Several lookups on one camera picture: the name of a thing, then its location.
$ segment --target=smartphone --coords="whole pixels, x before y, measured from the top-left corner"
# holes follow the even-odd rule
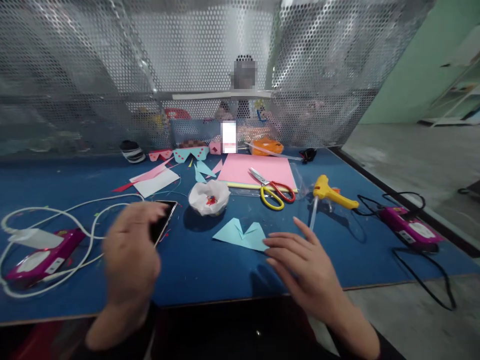
[[[168,205],[168,209],[165,211],[165,217],[162,217],[156,223],[150,225],[150,240],[157,247],[160,239],[164,236],[165,231],[167,231],[167,226],[169,225],[170,219],[174,214],[175,208],[179,204],[176,201],[161,201],[157,200],[157,203],[164,203]]]

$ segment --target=gray floor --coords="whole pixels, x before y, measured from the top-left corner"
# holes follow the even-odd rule
[[[480,126],[365,124],[342,148],[396,191],[413,191],[480,249],[480,201],[457,189],[480,180]]]
[[[480,277],[451,279],[458,309],[436,304],[417,283],[350,290],[365,317],[408,360],[476,360],[480,356]],[[448,303],[443,280],[427,285]],[[336,352],[325,326],[309,319],[316,338]]]

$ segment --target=table surface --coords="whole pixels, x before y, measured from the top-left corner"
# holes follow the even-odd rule
[[[209,155],[205,163],[212,169],[226,155]],[[144,161],[129,164],[119,156],[38,160],[4,163],[0,179],[0,218],[26,207],[67,209],[88,200],[117,195],[111,191],[128,179],[150,170],[159,162]],[[161,275],[157,280],[153,301],[159,306],[209,303],[272,297],[287,293],[287,289],[266,263],[266,256],[258,251],[212,239],[229,220],[238,218],[246,230],[252,222],[259,222],[265,234],[273,231],[299,233],[293,224],[296,216],[310,222],[311,190],[317,177],[325,174],[332,187],[342,195],[356,199],[357,194],[384,204],[382,191],[347,165],[331,151],[320,149],[315,160],[306,165],[290,161],[292,172],[300,188],[298,200],[285,204],[282,211],[264,206],[259,191],[232,189],[225,212],[219,217],[200,217],[188,206],[187,195],[195,182],[195,170],[189,161],[174,168],[181,181],[162,191],[178,193],[155,195],[154,200],[175,200],[180,203],[169,225],[170,232],[157,247],[162,260]],[[135,194],[132,187],[124,193]],[[135,196],[94,202],[71,213],[90,230],[94,215],[108,205],[135,202]],[[116,207],[99,220],[97,236],[103,236],[121,211]],[[46,211],[25,211],[14,216],[9,225],[26,228],[50,216]],[[53,232],[71,229],[75,225],[65,216],[49,221],[42,228]],[[402,246],[396,235],[374,217],[362,217],[340,206],[330,213],[325,204],[319,204],[314,231],[331,258],[344,288],[367,287],[412,281],[406,269],[393,257],[392,247]],[[7,245],[8,235],[0,231],[0,250]],[[91,257],[101,252],[101,241],[96,240]],[[88,247],[84,239],[68,261],[70,268],[83,257]],[[2,275],[32,250],[14,245],[3,266]],[[423,280],[440,278],[441,274],[428,261],[417,255],[402,255]],[[465,253],[444,241],[433,258],[450,276],[479,273],[478,267]],[[106,301],[104,262],[98,261],[79,270],[64,284],[42,295],[10,298],[0,291],[0,324],[36,322],[42,319],[87,316],[98,313]]]

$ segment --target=yellow glue gun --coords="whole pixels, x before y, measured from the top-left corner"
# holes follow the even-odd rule
[[[313,196],[318,197],[320,200],[328,198],[349,210],[359,207],[358,201],[347,199],[345,196],[342,196],[333,190],[329,186],[329,178],[326,175],[320,175],[316,180],[315,189],[313,189]]]

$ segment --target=scissors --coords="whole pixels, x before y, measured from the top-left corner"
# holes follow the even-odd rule
[[[260,173],[255,170],[253,167],[250,168],[250,172],[251,174],[255,177],[255,179],[257,179],[260,183],[261,183],[261,187],[260,187],[260,197],[261,197],[261,200],[263,201],[263,203],[265,205],[267,205],[270,209],[272,210],[282,210],[285,206],[285,203],[282,201],[282,199],[287,202],[287,203],[293,203],[295,201],[295,193],[294,191],[292,190],[291,187],[287,186],[287,185],[284,185],[282,183],[279,183],[279,182],[276,182],[276,181],[267,181],[265,180],[265,178],[260,175]],[[275,193],[270,190],[267,186],[271,186],[272,188],[274,188],[276,190],[276,192],[278,193],[278,195],[280,197],[278,197],[277,195],[275,195]],[[288,198],[286,197],[278,187],[282,187],[282,188],[285,188],[288,190],[288,192],[290,193],[291,195],[291,198]],[[274,198],[280,205],[279,206],[274,206],[272,205],[271,203],[269,203],[267,201],[267,199],[265,198],[265,192],[267,192],[268,194],[270,194],[270,196],[272,198]]]

